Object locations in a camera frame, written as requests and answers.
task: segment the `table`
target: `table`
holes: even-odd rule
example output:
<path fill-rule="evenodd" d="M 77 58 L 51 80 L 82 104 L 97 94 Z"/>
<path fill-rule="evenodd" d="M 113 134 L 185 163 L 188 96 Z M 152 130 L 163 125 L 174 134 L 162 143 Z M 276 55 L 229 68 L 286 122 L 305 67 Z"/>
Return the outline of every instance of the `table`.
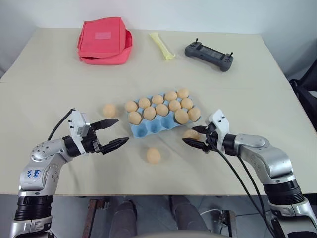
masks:
<path fill-rule="evenodd" d="M 75 51 L 79 31 L 38 29 L 1 79 L 0 179 L 5 182 L 0 184 L 0 193 L 17 193 L 19 174 L 31 149 L 47 139 L 70 108 L 86 112 L 95 122 L 104 118 L 105 103 L 118 105 L 119 122 L 97 132 L 100 142 L 106 144 L 127 135 L 130 140 L 107 155 L 81 156 L 64 165 L 56 194 L 245 194 L 221 157 L 214 152 L 204 154 L 181 140 L 187 128 L 204 124 L 203 119 L 219 108 L 227 116 L 232 133 L 268 138 L 290 156 L 302 191 L 317 192 L 311 182 L 317 167 L 316 133 L 259 35 L 159 32 L 177 54 L 175 59 L 164 61 L 148 31 L 134 30 L 134 48 L 127 64 L 108 67 L 79 61 Z M 215 49 L 233 51 L 232 68 L 222 73 L 184 56 L 182 49 L 196 36 L 206 45 L 212 46 L 212 42 Z M 247 60 L 255 55 L 258 62 Z M 144 139 L 132 138 L 123 104 L 180 87 L 191 90 L 203 119 Z M 65 135 L 69 135 L 67 123 L 54 138 Z M 158 165 L 145 161 L 146 149 L 151 146 L 161 151 Z M 256 194 L 238 160 L 229 159 L 250 193 Z M 256 177 L 251 166 L 248 168 Z M 258 179 L 256 183 L 264 194 Z"/>

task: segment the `chair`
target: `chair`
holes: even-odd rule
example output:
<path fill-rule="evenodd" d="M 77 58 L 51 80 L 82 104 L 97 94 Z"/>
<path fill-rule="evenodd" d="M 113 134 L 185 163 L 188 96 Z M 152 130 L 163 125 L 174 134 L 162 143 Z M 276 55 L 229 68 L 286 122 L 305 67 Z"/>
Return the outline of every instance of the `chair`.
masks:
<path fill-rule="evenodd" d="M 317 98 L 309 92 L 317 92 L 317 60 L 301 79 L 292 79 L 289 83 L 317 132 Z"/>

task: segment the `red pouch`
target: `red pouch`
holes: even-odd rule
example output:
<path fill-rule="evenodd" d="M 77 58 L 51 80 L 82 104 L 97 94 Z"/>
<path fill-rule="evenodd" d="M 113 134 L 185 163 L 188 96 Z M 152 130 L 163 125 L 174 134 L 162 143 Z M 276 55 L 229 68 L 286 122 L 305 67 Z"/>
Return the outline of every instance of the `red pouch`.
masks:
<path fill-rule="evenodd" d="M 77 48 L 80 60 L 87 64 L 123 64 L 131 52 L 132 35 L 121 17 L 85 21 Z"/>

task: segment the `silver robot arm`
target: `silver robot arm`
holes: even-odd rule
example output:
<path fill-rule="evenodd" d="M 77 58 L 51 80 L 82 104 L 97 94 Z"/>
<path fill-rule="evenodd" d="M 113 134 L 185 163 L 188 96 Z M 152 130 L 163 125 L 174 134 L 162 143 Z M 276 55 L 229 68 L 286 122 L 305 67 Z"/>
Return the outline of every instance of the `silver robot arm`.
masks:
<path fill-rule="evenodd" d="M 209 136 L 212 145 L 191 138 L 184 138 L 184 142 L 205 153 L 215 148 L 224 150 L 254 168 L 274 214 L 271 223 L 276 237 L 317 237 L 317 219 L 297 184 L 288 155 L 262 136 L 230 134 L 229 122 L 221 110 L 210 115 L 206 124 L 193 129 Z"/>
<path fill-rule="evenodd" d="M 10 238 L 54 238 L 48 230 L 52 225 L 51 203 L 61 167 L 73 157 L 94 152 L 106 154 L 126 143 L 128 137 L 101 146 L 97 139 L 96 130 L 117 121 L 106 119 L 90 124 L 85 114 L 72 111 L 68 121 L 72 136 L 48 140 L 33 148 L 30 161 L 20 175 L 18 208 L 11 224 Z"/>

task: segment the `brown egg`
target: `brown egg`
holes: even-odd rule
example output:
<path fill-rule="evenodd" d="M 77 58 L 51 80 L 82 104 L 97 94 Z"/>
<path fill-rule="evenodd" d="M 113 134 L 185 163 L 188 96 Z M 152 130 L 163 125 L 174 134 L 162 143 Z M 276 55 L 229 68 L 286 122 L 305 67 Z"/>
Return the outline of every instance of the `brown egg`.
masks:
<path fill-rule="evenodd" d="M 199 140 L 200 139 L 200 134 L 198 132 L 196 132 L 195 130 L 187 130 L 185 131 L 183 138 L 193 138 L 195 140 Z"/>
<path fill-rule="evenodd" d="M 179 98 L 187 98 L 189 96 L 189 91 L 187 88 L 182 88 L 177 92 L 177 97 Z"/>
<path fill-rule="evenodd" d="M 140 124 L 142 117 L 138 112 L 130 112 L 128 119 L 131 124 L 138 125 Z"/>
<path fill-rule="evenodd" d="M 139 107 L 140 108 L 147 108 L 151 105 L 150 100 L 147 98 L 141 98 L 139 100 Z"/>
<path fill-rule="evenodd" d="M 149 148 L 147 150 L 147 160 L 151 164 L 157 164 L 161 160 L 159 150 L 157 148 Z"/>
<path fill-rule="evenodd" d="M 164 102 L 164 98 L 161 95 L 155 95 L 152 97 L 152 103 L 158 105 Z"/>
<path fill-rule="evenodd" d="M 186 111 L 182 110 L 182 109 L 178 109 L 175 112 L 175 119 L 178 123 L 180 124 L 185 124 L 188 122 L 188 114 Z"/>
<path fill-rule="evenodd" d="M 180 109 L 180 103 L 179 101 L 177 100 L 173 100 L 173 101 L 170 101 L 169 104 L 168 104 L 168 108 L 171 110 L 171 111 L 176 111 L 178 109 Z"/>
<path fill-rule="evenodd" d="M 156 107 L 155 107 L 155 111 L 157 112 L 158 115 L 164 117 L 168 114 L 168 108 L 166 105 L 164 104 L 158 104 Z"/>
<path fill-rule="evenodd" d="M 156 115 L 156 112 L 153 107 L 147 107 L 143 111 L 143 117 L 146 120 L 153 120 L 155 115 Z"/>
<path fill-rule="evenodd" d="M 177 94 L 174 91 L 170 91 L 165 94 L 165 100 L 172 101 L 177 99 Z"/>
<path fill-rule="evenodd" d="M 115 105 L 114 104 L 106 104 L 103 108 L 103 114 L 106 118 L 114 118 L 115 117 Z"/>
<path fill-rule="evenodd" d="M 192 121 L 197 121 L 201 115 L 199 108 L 194 107 L 188 111 L 188 118 Z"/>
<path fill-rule="evenodd" d="M 182 106 L 182 108 L 187 108 L 187 109 L 191 109 L 193 107 L 193 101 L 190 100 L 189 98 L 184 98 L 181 102 L 180 105 Z"/>
<path fill-rule="evenodd" d="M 133 101 L 129 101 L 124 105 L 124 108 L 129 113 L 135 112 L 138 109 L 138 105 Z"/>

